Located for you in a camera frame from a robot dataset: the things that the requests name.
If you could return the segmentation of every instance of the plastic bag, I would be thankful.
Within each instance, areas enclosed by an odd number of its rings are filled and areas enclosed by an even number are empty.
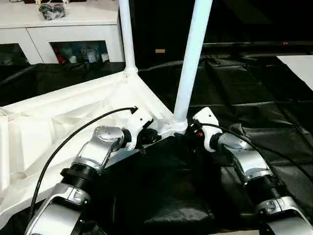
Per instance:
[[[39,11],[44,16],[45,20],[55,20],[65,16],[65,8],[62,3],[52,4],[43,3],[40,4]]]

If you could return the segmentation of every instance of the black fabric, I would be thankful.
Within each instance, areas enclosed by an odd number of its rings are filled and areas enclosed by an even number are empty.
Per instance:
[[[38,65],[0,85],[0,101],[17,102],[114,72],[105,66]],[[175,62],[141,70],[139,76],[173,111],[180,72],[181,63]],[[26,85],[32,92],[25,91]],[[221,125],[236,124],[253,142],[291,157],[313,175],[313,91],[277,58],[203,58],[188,117],[206,106]],[[216,153],[190,153],[184,141],[166,139],[148,148],[146,155],[110,167],[97,186],[96,203],[90,208],[97,211],[93,219],[118,234],[212,234],[258,228],[233,166]],[[261,151],[312,219],[312,183],[287,160]],[[16,214],[0,235],[21,235],[23,224],[16,221],[26,218],[23,212]]]

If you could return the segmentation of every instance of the dark background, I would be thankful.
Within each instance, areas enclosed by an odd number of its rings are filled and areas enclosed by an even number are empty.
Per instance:
[[[130,0],[130,5],[138,68],[182,60],[194,1]],[[309,0],[213,0],[203,52],[311,54],[312,9]]]

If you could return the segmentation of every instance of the white tent leg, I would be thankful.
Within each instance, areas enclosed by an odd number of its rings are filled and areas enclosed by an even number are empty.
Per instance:
[[[177,125],[187,125],[188,107],[211,6],[212,0],[196,0],[195,2],[174,110],[173,123]]]
[[[121,16],[124,53],[125,53],[125,72],[127,75],[138,71],[135,65],[134,45],[131,25],[131,14],[128,0],[119,0],[119,10]]]

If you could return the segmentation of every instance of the black cable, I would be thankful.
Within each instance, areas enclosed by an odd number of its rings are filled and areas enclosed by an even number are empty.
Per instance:
[[[268,152],[272,152],[274,154],[277,154],[278,156],[288,160],[290,163],[292,163],[296,168],[298,168],[312,183],[313,183],[313,177],[311,175],[309,175],[309,173],[302,167],[300,166],[296,161],[294,161],[293,159],[291,159],[290,157],[282,154],[282,153],[279,153],[275,150],[272,150],[270,148],[267,148],[261,144],[255,144],[255,143],[252,143],[252,141],[246,137],[246,136],[242,136],[242,135],[239,135],[231,130],[229,130],[228,128],[226,127],[223,127],[223,126],[219,126],[219,125],[214,125],[214,124],[210,124],[210,123],[200,123],[202,126],[212,126],[212,127],[216,127],[216,128],[219,128],[221,129],[222,131],[224,132],[228,132],[228,133],[231,133],[233,134],[234,136],[236,136],[237,138],[247,142],[249,145],[251,145],[252,148],[254,148],[255,150],[258,150],[258,148],[261,148],[261,149],[264,149]],[[264,161],[266,161],[267,165],[270,167],[271,171],[273,172],[273,174],[280,178],[276,172],[276,170],[271,166],[271,163],[267,160],[267,158],[265,158],[264,156],[262,156],[264,158]]]
[[[33,198],[31,200],[31,204],[30,204],[30,209],[29,209],[29,221],[31,220],[31,218],[34,216],[34,212],[35,212],[35,204],[36,204],[36,200],[37,200],[37,196],[38,196],[38,192],[39,192],[39,188],[41,185],[41,182],[43,180],[43,177],[45,175],[46,170],[48,169],[49,164],[51,163],[51,161],[53,160],[53,158],[55,157],[55,155],[61,150],[61,148],[63,148],[63,146],[70,140],[72,139],[78,132],[80,132],[81,130],[83,130],[84,128],[88,127],[89,125],[95,123],[96,121],[111,115],[113,113],[117,113],[120,111],[124,111],[124,110],[130,110],[132,113],[135,112],[138,108],[137,107],[131,107],[131,108],[121,108],[121,109],[116,109],[110,112],[107,112],[99,117],[96,117],[95,119],[91,120],[90,122],[86,123],[85,125],[81,126],[80,128],[78,128],[76,131],[74,131],[72,134],[70,134],[58,147],[57,149],[51,154],[51,156],[48,158],[47,162],[45,163],[39,179],[37,181],[37,185],[34,191],[34,195]]]

